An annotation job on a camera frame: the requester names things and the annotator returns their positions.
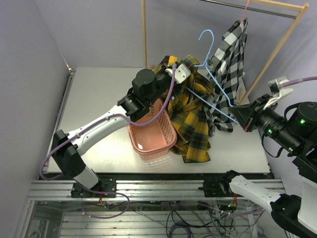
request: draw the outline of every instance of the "pink basket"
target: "pink basket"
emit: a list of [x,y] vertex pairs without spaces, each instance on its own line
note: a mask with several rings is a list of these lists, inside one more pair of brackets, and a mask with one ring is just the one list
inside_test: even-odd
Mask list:
[[[150,107],[150,111],[137,122],[144,123],[151,120],[162,106],[162,100],[157,99]],[[176,143],[177,134],[166,110],[148,126],[129,125],[127,128],[133,148],[143,160],[167,154]]]

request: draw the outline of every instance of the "checkered fabric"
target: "checkered fabric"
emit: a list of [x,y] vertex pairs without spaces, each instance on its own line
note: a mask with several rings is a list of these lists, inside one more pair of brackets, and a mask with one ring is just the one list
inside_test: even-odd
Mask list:
[[159,72],[165,63],[171,65],[174,62],[184,63],[191,71],[191,75],[181,84],[174,86],[171,99],[168,103],[168,115],[177,131],[177,141],[171,149],[173,153],[182,155],[184,163],[201,163],[210,160],[207,151],[210,149],[208,142],[208,123],[203,102],[193,97],[186,89],[192,89],[205,100],[212,93],[212,84],[194,67],[199,62],[191,55],[184,60],[177,57],[166,56],[162,62],[153,69]]
[[[222,36],[223,41],[220,47],[208,61],[211,73],[228,95],[232,105],[235,103],[239,80],[242,80],[247,26],[247,19],[245,19],[242,24],[236,21]],[[214,86],[214,91],[208,97],[208,102],[230,116],[228,99],[224,96],[219,87],[216,86],[212,78],[210,78],[210,81]],[[214,135],[215,126],[221,131],[233,131],[233,122],[226,116],[208,105],[204,106],[204,110],[209,125],[209,136]]]

